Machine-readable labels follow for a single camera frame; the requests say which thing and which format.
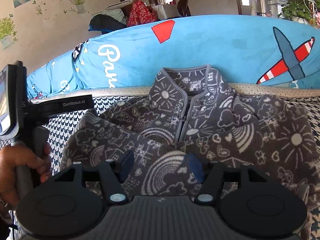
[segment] potted plant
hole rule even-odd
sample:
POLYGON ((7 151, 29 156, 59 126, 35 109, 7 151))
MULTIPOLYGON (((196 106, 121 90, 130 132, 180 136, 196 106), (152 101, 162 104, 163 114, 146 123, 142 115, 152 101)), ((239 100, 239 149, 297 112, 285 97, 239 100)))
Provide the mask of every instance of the potted plant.
POLYGON ((83 13, 84 12, 84 2, 85 0, 70 0, 72 4, 74 4, 77 8, 77 13, 83 13))
POLYGON ((297 21, 308 24, 312 20, 312 15, 304 0, 294 0, 287 2, 282 8, 282 15, 286 20, 297 21))
POLYGON ((2 18, 0 20, 0 42, 2 47, 5 49, 16 41, 17 32, 14 31, 14 22, 10 18, 2 18))

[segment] blue comforter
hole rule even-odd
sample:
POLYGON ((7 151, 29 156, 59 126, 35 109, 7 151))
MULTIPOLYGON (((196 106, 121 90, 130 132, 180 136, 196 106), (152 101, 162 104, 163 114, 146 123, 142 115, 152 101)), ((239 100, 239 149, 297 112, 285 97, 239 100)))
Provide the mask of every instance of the blue comforter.
POLYGON ((151 86, 162 67, 204 64, 213 65, 228 82, 276 85, 320 71, 319 62, 320 32, 311 26, 267 17, 185 17, 79 44, 27 77, 28 97, 151 86))

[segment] red triangle print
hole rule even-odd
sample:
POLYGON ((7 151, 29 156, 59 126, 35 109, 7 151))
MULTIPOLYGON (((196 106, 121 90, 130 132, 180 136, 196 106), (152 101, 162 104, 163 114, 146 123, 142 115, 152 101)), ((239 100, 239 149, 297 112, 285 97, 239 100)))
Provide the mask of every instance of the red triangle print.
POLYGON ((157 36, 160 43, 163 43, 166 40, 170 39, 172 29, 175 23, 175 21, 169 20, 163 23, 159 23, 151 28, 154 34, 157 36))

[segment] wooden chair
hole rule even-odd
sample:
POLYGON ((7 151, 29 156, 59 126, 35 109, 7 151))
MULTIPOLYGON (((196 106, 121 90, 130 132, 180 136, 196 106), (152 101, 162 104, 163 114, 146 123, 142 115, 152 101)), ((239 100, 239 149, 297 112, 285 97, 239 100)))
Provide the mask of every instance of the wooden chair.
POLYGON ((191 16, 188 2, 189 0, 180 0, 177 4, 178 12, 182 17, 191 16))

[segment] doodle pattern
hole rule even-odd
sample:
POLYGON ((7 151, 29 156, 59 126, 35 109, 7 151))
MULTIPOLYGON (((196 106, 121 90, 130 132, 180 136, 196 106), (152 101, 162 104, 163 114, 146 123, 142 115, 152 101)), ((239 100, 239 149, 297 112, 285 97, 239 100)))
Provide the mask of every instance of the doodle pattern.
POLYGON ((307 120, 303 107, 288 108, 275 96, 237 94, 210 65, 189 72, 163 69, 146 98, 118 102, 100 118, 88 111, 79 122, 81 128, 65 147, 61 168, 70 163, 69 158, 76 160, 74 156, 88 166, 101 158, 119 158, 131 143, 135 163, 128 182, 123 184, 129 197, 197 194, 200 185, 192 179, 192 170, 184 157, 193 153, 233 167, 249 162, 284 183, 288 182, 283 180, 288 177, 284 171, 291 171, 295 174, 291 184, 307 181, 310 185, 308 207, 313 208, 319 194, 320 172, 311 163, 318 160, 319 153, 307 120), (231 118, 231 125, 219 123, 222 113, 231 118), (95 149, 99 150, 87 154, 77 147, 76 136, 90 130, 95 130, 91 141, 97 142, 95 149), (106 131, 109 134, 104 136, 108 139, 100 136, 106 131))

